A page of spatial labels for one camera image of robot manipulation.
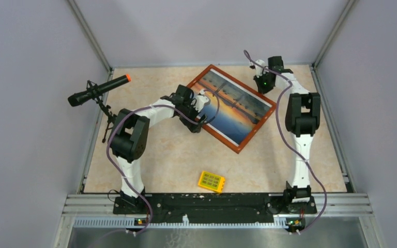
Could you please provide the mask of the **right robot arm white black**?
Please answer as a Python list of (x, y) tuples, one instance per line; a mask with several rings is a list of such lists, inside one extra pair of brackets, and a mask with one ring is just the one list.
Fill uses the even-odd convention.
[(290, 69), (284, 68), (280, 56), (270, 57), (268, 62), (250, 62), (255, 70), (254, 80), (260, 94), (270, 92), (274, 87), (282, 89), (278, 99), (288, 97), (285, 128), (292, 135), (295, 153), (293, 176), (286, 183), (282, 205), (289, 213), (296, 213), (311, 200), (310, 165), (311, 145), (320, 125), (320, 95), (303, 87)]

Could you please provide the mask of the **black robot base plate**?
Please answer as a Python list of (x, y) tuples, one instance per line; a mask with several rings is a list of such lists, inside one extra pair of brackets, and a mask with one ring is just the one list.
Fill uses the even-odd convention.
[(307, 204), (285, 204), (283, 194), (274, 193), (151, 193), (144, 203), (132, 206), (120, 196), (115, 198), (114, 214), (140, 214), (151, 223), (179, 223), (183, 216), (189, 222), (210, 223), (272, 223), (278, 214), (300, 217), (316, 214), (314, 199)]

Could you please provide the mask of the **black mini tripod stand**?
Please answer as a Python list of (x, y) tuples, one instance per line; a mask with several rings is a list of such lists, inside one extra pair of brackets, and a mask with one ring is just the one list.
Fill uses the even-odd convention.
[(107, 133), (109, 130), (113, 129), (113, 124), (114, 124), (114, 121), (115, 121), (117, 115), (113, 114), (113, 112), (111, 111), (111, 106), (104, 104), (104, 101), (102, 100), (103, 93), (101, 93), (99, 91), (99, 86), (96, 83), (88, 80), (86, 83), (86, 89), (89, 90), (89, 92), (95, 94), (95, 96), (92, 97), (91, 99), (94, 100), (98, 104), (101, 111), (107, 117), (106, 129), (105, 129), (104, 136), (102, 139), (102, 143), (105, 143), (107, 140)]

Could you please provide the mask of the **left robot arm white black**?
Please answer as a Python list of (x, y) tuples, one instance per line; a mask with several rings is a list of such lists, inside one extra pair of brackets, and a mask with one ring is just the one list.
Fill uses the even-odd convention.
[(121, 174), (119, 194), (130, 212), (140, 213), (145, 207), (140, 158), (146, 149), (149, 129), (177, 116), (191, 133), (199, 133), (207, 121), (207, 116), (199, 113), (210, 102), (204, 90), (196, 94), (192, 89), (179, 85), (170, 96), (163, 96), (153, 104), (134, 111), (124, 108), (119, 112), (106, 153)]

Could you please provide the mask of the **aluminium rail frame front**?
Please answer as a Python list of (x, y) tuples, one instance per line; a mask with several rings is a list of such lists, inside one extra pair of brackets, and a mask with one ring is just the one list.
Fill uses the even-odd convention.
[(118, 228), (282, 228), (295, 233), (321, 218), (357, 218), (368, 247), (385, 247), (364, 193), (312, 194), (306, 203), (286, 203), (280, 193), (150, 193), (130, 204), (117, 194), (69, 195), (54, 246), (67, 247), (77, 226)]

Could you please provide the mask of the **black microphone orange tip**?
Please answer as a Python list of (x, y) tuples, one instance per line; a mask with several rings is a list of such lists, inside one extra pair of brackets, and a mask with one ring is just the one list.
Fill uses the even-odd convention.
[(68, 102), (72, 107), (80, 106), (89, 100), (95, 100), (96, 98), (102, 96), (104, 93), (129, 82), (131, 82), (131, 77), (128, 74), (100, 85), (88, 80), (86, 83), (86, 90), (74, 93), (73, 95), (68, 97)]

